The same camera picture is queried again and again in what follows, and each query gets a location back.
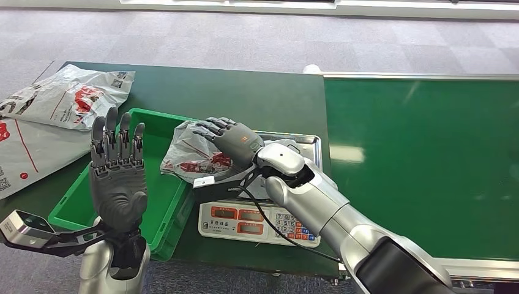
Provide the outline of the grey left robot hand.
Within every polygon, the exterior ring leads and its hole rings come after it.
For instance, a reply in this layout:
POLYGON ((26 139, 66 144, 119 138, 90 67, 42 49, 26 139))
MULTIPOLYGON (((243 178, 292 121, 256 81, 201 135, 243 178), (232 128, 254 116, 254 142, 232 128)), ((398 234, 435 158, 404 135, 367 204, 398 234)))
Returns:
POLYGON ((94 209, 107 226, 122 233, 137 230, 147 209, 143 159, 145 124, 129 132, 131 114, 118 108, 94 120, 91 130, 89 185, 94 209))

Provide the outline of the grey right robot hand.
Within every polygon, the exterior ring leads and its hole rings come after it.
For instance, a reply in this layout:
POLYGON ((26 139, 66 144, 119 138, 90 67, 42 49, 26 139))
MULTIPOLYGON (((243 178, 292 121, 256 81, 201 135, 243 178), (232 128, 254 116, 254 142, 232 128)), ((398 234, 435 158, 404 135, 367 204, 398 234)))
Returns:
POLYGON ((193 133, 215 145, 240 172, 252 166, 257 152, 265 146, 256 132, 226 117, 209 117, 197 121, 193 133))

